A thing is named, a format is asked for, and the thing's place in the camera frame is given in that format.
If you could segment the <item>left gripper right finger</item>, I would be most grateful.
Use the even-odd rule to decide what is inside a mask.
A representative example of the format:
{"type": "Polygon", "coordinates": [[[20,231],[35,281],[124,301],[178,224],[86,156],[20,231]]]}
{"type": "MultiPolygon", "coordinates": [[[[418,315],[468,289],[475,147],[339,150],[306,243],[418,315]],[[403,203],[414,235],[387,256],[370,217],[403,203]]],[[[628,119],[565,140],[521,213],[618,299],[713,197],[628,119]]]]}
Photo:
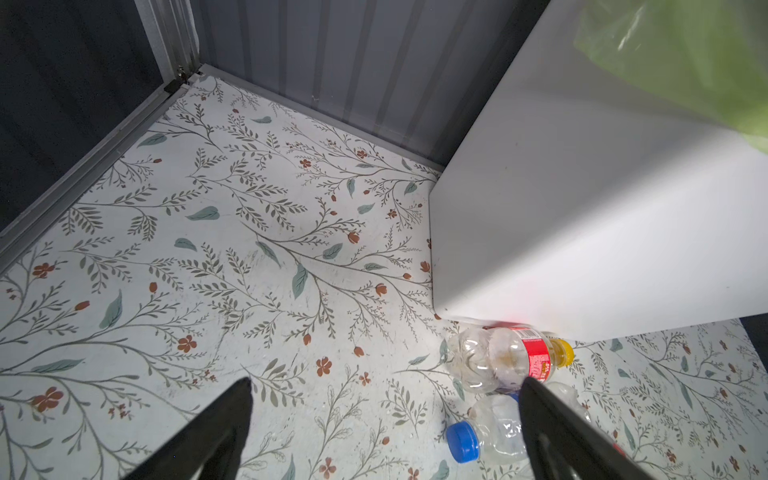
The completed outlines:
{"type": "Polygon", "coordinates": [[[536,479],[650,477],[546,385],[524,380],[519,392],[522,434],[536,479]]]}

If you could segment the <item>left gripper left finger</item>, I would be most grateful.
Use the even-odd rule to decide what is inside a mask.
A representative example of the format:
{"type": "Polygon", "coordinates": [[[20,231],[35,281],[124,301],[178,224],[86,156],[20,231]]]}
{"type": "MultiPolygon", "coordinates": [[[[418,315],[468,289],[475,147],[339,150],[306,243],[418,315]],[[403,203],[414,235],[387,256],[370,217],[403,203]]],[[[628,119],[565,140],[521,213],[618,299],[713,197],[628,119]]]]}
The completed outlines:
{"type": "Polygon", "coordinates": [[[234,382],[126,477],[234,479],[249,435],[251,389],[251,381],[246,377],[234,382]]]}

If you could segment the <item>clear bottle red label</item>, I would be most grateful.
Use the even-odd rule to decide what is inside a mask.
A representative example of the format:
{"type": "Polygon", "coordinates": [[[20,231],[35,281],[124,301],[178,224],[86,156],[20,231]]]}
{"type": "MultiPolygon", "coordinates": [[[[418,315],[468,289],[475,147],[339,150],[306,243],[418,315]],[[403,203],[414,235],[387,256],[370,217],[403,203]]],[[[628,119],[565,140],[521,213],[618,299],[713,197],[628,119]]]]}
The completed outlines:
{"type": "Polygon", "coordinates": [[[473,327],[446,341],[446,368],[475,394],[516,393],[523,382],[549,381],[570,366],[575,353],[567,341],[525,324],[473,327]]]}

